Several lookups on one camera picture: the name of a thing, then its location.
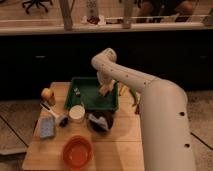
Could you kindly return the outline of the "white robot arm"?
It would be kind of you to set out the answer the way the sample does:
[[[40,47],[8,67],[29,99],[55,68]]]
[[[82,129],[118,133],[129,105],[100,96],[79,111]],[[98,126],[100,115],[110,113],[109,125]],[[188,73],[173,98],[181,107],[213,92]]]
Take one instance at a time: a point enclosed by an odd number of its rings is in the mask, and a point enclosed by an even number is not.
[[[185,91],[172,81],[116,63],[106,48],[91,59],[98,81],[117,80],[141,94],[139,109],[144,171],[196,171]]]

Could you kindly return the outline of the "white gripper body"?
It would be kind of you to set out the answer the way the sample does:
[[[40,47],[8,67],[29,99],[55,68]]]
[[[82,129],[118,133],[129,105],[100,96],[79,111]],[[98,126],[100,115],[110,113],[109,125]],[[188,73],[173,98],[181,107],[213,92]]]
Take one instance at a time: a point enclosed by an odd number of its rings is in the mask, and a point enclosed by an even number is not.
[[[103,74],[102,72],[97,72],[97,78],[101,86],[105,85],[110,88],[114,86],[115,80],[110,78],[108,75]]]

